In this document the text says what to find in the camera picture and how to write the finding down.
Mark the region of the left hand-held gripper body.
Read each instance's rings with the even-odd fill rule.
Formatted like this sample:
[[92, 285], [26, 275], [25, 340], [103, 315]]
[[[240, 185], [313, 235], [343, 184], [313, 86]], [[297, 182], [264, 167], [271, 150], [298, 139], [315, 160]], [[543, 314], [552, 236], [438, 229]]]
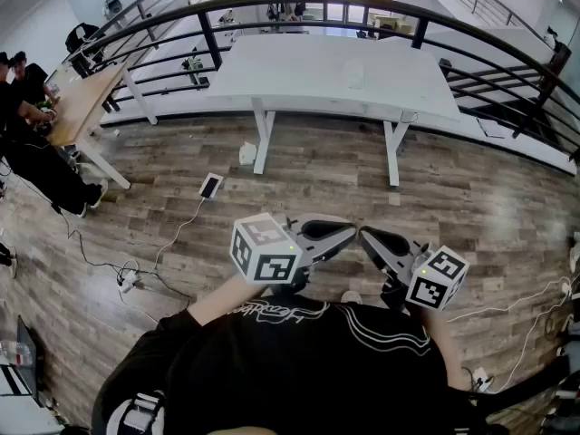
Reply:
[[229, 254], [239, 274], [251, 286], [290, 295], [309, 283], [313, 248], [305, 240], [304, 226], [325, 221], [326, 215], [261, 213], [234, 222]]

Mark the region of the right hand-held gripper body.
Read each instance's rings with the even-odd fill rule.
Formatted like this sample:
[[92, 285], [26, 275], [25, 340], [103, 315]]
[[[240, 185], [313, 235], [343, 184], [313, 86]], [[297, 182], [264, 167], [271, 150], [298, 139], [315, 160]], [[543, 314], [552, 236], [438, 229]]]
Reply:
[[425, 244], [386, 270], [381, 299], [388, 308], [400, 311], [406, 305], [442, 311], [468, 271], [469, 262], [447, 246], [434, 249]]

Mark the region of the person's right forearm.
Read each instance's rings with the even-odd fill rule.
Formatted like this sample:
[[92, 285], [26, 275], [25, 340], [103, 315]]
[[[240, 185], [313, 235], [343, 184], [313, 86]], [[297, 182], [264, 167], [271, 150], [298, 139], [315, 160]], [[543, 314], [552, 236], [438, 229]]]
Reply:
[[459, 351], [454, 343], [449, 324], [439, 311], [418, 307], [414, 313], [423, 327], [439, 347], [447, 371], [448, 385], [454, 389], [466, 391], [465, 373], [459, 359]]

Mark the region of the person's left forearm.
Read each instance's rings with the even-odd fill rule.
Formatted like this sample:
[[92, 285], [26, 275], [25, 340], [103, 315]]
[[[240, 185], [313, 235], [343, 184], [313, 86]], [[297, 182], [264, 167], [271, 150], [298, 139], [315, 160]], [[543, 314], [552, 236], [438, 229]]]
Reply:
[[268, 285], [250, 284], [241, 274], [236, 274], [219, 288], [191, 304], [187, 312], [198, 324], [206, 325], [259, 297], [267, 289]]

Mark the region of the black smartphone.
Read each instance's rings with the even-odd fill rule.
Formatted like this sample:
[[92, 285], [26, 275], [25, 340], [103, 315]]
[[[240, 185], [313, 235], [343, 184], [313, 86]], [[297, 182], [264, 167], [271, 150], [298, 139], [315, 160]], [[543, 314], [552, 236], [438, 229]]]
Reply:
[[222, 176], [209, 172], [200, 187], [199, 195], [204, 199], [212, 199], [215, 197], [222, 181]]

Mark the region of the white power strip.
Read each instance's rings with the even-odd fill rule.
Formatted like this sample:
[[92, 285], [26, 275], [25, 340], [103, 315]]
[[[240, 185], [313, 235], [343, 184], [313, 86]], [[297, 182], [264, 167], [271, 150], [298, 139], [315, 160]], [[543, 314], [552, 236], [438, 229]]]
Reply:
[[127, 294], [139, 280], [140, 277], [134, 270], [122, 271], [117, 279], [120, 293]]
[[478, 367], [472, 373], [472, 391], [486, 392], [494, 380], [495, 377], [488, 375], [483, 367]]

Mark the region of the white table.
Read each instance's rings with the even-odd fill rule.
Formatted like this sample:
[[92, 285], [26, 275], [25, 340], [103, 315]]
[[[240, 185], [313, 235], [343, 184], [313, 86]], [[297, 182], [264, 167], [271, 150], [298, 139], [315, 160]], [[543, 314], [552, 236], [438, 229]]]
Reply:
[[[349, 89], [345, 82], [344, 66], [352, 59], [364, 64], [361, 90]], [[259, 136], [256, 174], [264, 171], [279, 109], [380, 120], [393, 187], [399, 184], [397, 149], [408, 128], [460, 120], [459, 107], [431, 53], [344, 36], [241, 36], [217, 70], [207, 96], [251, 103]]]

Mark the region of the white notebook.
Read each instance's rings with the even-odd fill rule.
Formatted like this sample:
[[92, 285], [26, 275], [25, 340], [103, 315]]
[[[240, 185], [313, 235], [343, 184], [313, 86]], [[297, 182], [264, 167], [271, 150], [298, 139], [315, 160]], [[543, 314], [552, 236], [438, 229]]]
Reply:
[[479, 127], [488, 138], [500, 140], [506, 138], [504, 128], [501, 125], [499, 125], [496, 121], [484, 120], [481, 118], [477, 118], [477, 121]]

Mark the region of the black metal railing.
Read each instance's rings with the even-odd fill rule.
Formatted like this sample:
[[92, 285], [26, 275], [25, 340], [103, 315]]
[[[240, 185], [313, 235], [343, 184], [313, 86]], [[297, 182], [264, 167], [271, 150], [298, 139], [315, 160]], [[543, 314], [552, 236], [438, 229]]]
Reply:
[[[374, 21], [374, 25], [309, 19], [304, 13], [288, 16], [290, 6], [300, 11], [313, 4], [354, 4], [375, 13], [408, 16], [414, 20], [410, 30], [394, 23]], [[216, 71], [229, 45], [220, 45], [216, 35], [226, 31], [288, 29], [295, 34], [301, 27], [353, 30], [368, 40], [407, 41], [412, 48], [435, 47], [444, 54], [439, 67], [456, 99], [479, 102], [460, 111], [478, 118], [497, 121], [514, 137], [525, 135], [563, 152], [580, 166], [580, 114], [565, 102], [580, 107], [580, 95], [560, 80], [556, 67], [566, 58], [560, 46], [552, 61], [541, 63], [514, 43], [506, 42], [487, 29], [462, 22], [434, 11], [387, 0], [210, 0], [177, 9], [167, 9], [143, 19], [135, 18], [119, 30], [107, 23], [80, 47], [67, 62], [82, 77], [134, 54], [182, 39], [200, 36], [207, 43], [204, 54], [212, 58], [208, 67]]]

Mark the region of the wooden table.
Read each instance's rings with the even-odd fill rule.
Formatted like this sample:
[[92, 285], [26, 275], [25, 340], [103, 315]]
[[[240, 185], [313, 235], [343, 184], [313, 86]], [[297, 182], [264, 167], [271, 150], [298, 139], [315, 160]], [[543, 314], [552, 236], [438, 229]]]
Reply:
[[104, 114], [102, 104], [120, 81], [124, 81], [125, 87], [130, 90], [149, 122], [156, 125], [157, 117], [133, 81], [127, 63], [121, 63], [110, 65], [87, 78], [75, 80], [63, 88], [61, 99], [55, 106], [57, 121], [48, 140], [54, 147], [74, 145], [123, 189], [129, 189], [131, 183], [99, 153], [90, 138], [91, 129], [100, 125]]

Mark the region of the clear water bottle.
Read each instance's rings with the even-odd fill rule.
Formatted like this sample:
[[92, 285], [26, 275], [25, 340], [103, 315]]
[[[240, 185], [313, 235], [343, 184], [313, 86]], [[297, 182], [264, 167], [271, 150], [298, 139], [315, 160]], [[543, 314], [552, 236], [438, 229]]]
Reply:
[[31, 367], [34, 364], [32, 353], [25, 343], [1, 340], [0, 355], [14, 366]]

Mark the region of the black backpack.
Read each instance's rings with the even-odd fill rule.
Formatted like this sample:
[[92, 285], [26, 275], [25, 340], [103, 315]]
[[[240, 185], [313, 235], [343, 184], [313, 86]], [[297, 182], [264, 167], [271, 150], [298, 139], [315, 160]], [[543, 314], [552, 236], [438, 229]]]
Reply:
[[65, 47], [69, 54], [76, 52], [89, 40], [97, 31], [98, 26], [80, 23], [75, 26], [65, 40]]

